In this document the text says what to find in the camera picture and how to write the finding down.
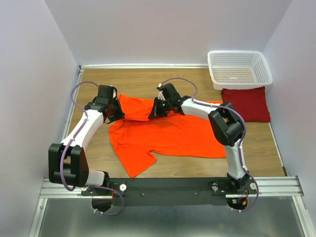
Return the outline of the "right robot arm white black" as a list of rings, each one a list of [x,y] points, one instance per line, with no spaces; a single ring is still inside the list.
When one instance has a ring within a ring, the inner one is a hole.
[[[210,122],[215,139],[224,146],[227,163],[227,187],[234,194],[245,188],[250,176],[245,165],[243,140],[245,122],[230,102],[207,103],[190,96],[180,96],[174,85],[159,84],[158,97],[154,99],[150,119],[165,118],[170,112],[183,116],[194,116]]]

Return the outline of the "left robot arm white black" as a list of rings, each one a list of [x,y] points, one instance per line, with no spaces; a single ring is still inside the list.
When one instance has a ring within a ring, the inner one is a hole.
[[[63,185],[68,191],[92,186],[97,194],[104,195],[110,188],[109,175],[89,168],[85,150],[100,126],[123,119],[124,112],[114,86],[97,87],[96,97],[85,106],[72,100],[82,110],[82,117],[67,137],[50,145],[48,169],[49,181]]]

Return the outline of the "orange t shirt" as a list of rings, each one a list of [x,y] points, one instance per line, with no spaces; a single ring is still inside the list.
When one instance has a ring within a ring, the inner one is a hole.
[[[172,113],[149,119],[152,99],[118,96],[125,118],[109,127],[114,152],[131,178],[156,162],[155,154],[200,158],[225,158],[208,121]]]

